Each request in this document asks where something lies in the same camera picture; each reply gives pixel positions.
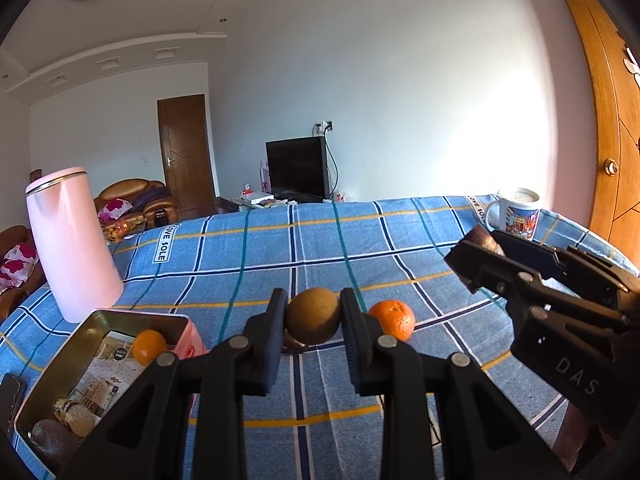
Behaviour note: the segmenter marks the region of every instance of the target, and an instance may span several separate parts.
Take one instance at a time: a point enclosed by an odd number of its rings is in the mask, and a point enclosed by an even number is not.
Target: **pink cylinder container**
[[[62,316],[83,321],[111,308],[124,286],[113,263],[83,168],[44,176],[26,189],[33,239]]]

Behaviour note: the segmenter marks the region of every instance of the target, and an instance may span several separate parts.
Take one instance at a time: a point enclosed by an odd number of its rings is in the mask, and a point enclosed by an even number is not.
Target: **ceiling light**
[[[51,79],[45,81],[45,83],[49,83],[51,88],[55,88],[56,86],[63,85],[68,82],[68,79],[64,74],[60,74],[58,76],[52,77]]]
[[[175,51],[179,48],[179,46],[170,46],[169,48],[156,48],[156,59],[171,59],[172,57],[175,57]]]
[[[103,59],[102,61],[96,61],[100,65],[100,70],[109,70],[110,68],[117,68],[120,66],[120,56],[111,57],[111,59]]]

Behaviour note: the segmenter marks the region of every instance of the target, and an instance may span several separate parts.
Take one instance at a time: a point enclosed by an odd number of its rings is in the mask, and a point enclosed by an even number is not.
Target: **blue checkered blanket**
[[[565,400],[511,356],[513,330],[504,301],[487,291],[470,294],[443,261],[478,223],[476,209],[482,206],[472,204],[492,199],[308,204],[202,218],[177,226],[171,252],[161,255],[161,263],[154,263],[160,230],[148,231],[112,246],[125,283],[117,306],[187,314],[212,347],[263,312],[274,287],[291,297],[312,286],[336,292],[353,287],[366,308],[397,298],[415,312],[410,343],[416,349],[438,357],[466,352],[551,444]],[[638,273],[615,248],[553,212],[541,213],[536,239],[562,248],[578,245]],[[0,374],[19,374],[33,386],[73,329],[44,286],[0,327]],[[442,476],[433,396],[428,405]],[[187,457],[197,413],[196,405]],[[375,397],[354,393],[339,330],[315,351],[283,356],[272,393],[247,397],[244,418],[251,479],[370,480],[379,475],[380,405]],[[14,446],[43,478],[45,470],[26,445],[15,437]]]

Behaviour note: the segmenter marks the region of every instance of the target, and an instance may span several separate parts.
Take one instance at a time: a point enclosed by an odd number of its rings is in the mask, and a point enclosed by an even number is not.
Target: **floor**
[[[225,213],[235,213],[238,206],[222,197],[216,197],[216,203],[188,211],[180,211],[180,220],[193,220],[194,218],[203,218],[211,215],[222,215]]]

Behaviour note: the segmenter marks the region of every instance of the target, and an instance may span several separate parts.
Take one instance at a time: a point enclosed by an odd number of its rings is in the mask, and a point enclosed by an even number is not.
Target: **pink floral pillow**
[[[107,224],[111,220],[117,220],[133,206],[121,198],[114,198],[106,206],[100,209],[98,218],[103,224]]]
[[[38,256],[38,251],[36,251],[34,247],[30,246],[29,244],[20,242],[7,254],[4,255],[4,259],[20,260],[34,266],[38,263],[40,257]]]
[[[25,243],[17,244],[5,254],[0,266],[0,294],[26,282],[39,259],[36,249]]]
[[[21,285],[22,285],[22,282],[11,279],[11,277],[7,276],[6,274],[3,274],[0,270],[0,294],[8,290],[9,288],[15,288]]]
[[[29,279],[33,272],[33,264],[23,262],[21,260],[5,260],[0,267],[0,274],[8,276],[14,282],[18,282],[15,286],[20,286]]]

